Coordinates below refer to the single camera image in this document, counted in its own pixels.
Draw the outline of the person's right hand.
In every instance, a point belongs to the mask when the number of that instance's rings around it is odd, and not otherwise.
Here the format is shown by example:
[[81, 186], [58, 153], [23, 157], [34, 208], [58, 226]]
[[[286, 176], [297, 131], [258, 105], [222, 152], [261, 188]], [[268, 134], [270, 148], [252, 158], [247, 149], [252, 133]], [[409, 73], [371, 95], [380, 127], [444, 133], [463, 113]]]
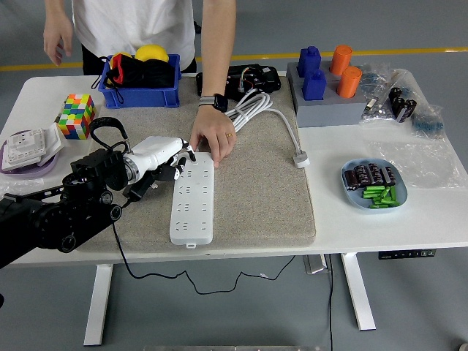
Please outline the person's right hand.
[[43, 48], [52, 63], [60, 67], [64, 57], [72, 55], [72, 21], [62, 12], [46, 15], [43, 32]]

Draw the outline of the person's left hand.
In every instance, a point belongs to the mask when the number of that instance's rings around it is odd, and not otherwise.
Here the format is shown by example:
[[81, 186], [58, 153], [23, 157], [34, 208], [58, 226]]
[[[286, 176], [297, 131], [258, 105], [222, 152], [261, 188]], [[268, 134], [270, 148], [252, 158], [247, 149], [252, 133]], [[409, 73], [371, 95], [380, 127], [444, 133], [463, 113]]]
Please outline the person's left hand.
[[232, 152], [237, 141], [230, 118], [212, 105], [199, 106], [189, 141], [191, 147], [196, 149], [202, 139], [208, 141], [214, 167]]

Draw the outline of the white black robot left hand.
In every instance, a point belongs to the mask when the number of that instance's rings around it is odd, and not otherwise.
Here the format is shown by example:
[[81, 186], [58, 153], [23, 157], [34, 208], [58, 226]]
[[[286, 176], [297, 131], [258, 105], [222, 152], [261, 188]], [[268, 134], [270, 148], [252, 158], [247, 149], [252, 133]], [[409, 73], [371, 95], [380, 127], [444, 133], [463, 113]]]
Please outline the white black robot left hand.
[[132, 181], [138, 182], [148, 170], [154, 171], [180, 151], [186, 150], [189, 158], [196, 160], [193, 148], [179, 137], [150, 136], [138, 143], [127, 155], [128, 165], [132, 162]]

